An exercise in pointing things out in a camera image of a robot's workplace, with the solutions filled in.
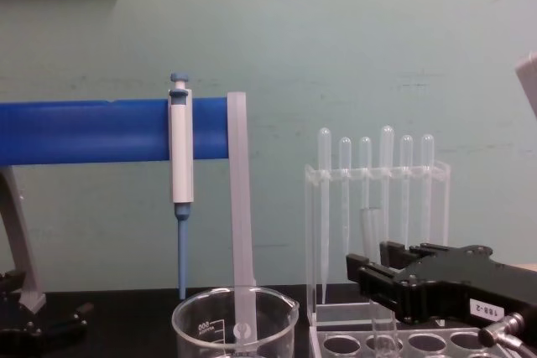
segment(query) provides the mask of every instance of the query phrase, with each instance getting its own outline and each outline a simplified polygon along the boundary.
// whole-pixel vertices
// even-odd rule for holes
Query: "test tube rack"
[[[315,358],[375,358],[374,341],[367,331],[310,332]],[[398,358],[512,358],[501,345],[479,344],[477,329],[405,329],[398,331]]]
[[[418,158],[414,139],[402,136],[399,161],[394,163],[394,139],[394,130],[383,127],[378,157],[373,159],[373,142],[362,137],[353,165],[352,141],[343,137],[335,167],[331,132],[319,131],[318,169],[305,167],[307,312],[312,326],[370,323],[368,304],[331,301],[331,284],[354,287],[347,281],[345,256],[362,254],[360,209],[382,211],[380,239],[406,246],[447,244],[450,166],[435,160],[435,139],[430,134],[421,137]]]
[[[363,254],[361,209],[381,210],[379,239],[406,246],[448,242],[450,166],[435,159],[435,139],[430,134],[421,137],[416,158],[414,139],[402,136],[399,161],[394,163],[394,139],[394,130],[383,127],[377,163],[373,164],[371,138],[362,137],[357,166],[353,166],[352,141],[343,137],[338,143],[339,164],[334,167],[331,132],[322,128],[318,169],[305,167],[306,308],[310,355],[315,358],[374,356],[369,302],[359,298],[341,302],[342,283],[350,294],[358,295],[357,285],[346,279],[345,256],[349,252]],[[331,298],[332,289],[337,298]],[[482,348],[476,334],[473,328],[445,327],[444,321],[420,329],[401,328],[397,330],[399,357],[511,356],[501,347]]]

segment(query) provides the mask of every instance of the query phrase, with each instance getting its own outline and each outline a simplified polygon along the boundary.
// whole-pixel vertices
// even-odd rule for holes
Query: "glass test tube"
[[[380,234],[383,233],[383,211],[380,209],[361,209],[362,239],[364,255],[370,262],[380,264]],[[398,358],[399,339],[394,312],[369,302],[373,328],[375,356],[377,358]]]

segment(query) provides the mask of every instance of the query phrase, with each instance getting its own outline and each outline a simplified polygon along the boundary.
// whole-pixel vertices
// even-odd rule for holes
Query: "black countertop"
[[[270,288],[300,303],[300,318],[295,328],[295,358],[308,357],[305,286]],[[189,294],[200,291],[189,290]],[[95,305],[86,342],[47,355],[49,358],[177,357],[175,332],[171,327],[171,314],[179,303],[177,290],[47,293],[47,304],[39,316],[45,320],[60,319],[86,302]]]

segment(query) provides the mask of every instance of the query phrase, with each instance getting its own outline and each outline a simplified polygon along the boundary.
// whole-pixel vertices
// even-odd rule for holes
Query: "glass beaker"
[[[281,293],[235,287],[186,299],[171,322],[180,358],[292,358],[298,318],[298,302]]]

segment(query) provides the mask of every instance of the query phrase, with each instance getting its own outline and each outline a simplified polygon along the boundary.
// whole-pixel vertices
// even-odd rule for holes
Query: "black clamp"
[[[81,343],[93,305],[84,304],[65,320],[44,325],[18,302],[24,273],[13,270],[0,275],[0,356],[36,357]]]
[[[348,255],[347,276],[399,321],[454,319],[482,328],[518,313],[524,319],[519,338],[537,346],[537,272],[491,260],[487,246],[423,243],[405,249],[383,242],[380,252],[381,265]]]

